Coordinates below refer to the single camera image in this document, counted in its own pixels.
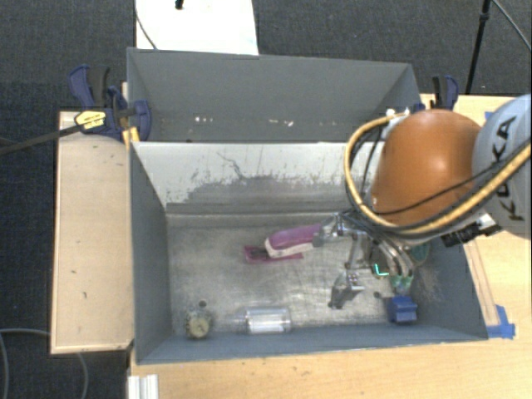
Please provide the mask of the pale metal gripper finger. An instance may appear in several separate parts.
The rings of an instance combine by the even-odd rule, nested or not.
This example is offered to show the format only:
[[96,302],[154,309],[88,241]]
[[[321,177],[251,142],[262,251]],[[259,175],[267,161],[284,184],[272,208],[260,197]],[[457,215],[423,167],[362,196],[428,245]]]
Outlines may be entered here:
[[346,302],[352,301],[365,287],[359,283],[358,273],[341,273],[337,276],[331,289],[328,306],[342,309]]
[[318,225],[313,234],[313,247],[322,247],[325,244],[342,239],[345,236],[345,226],[340,215],[328,217]]

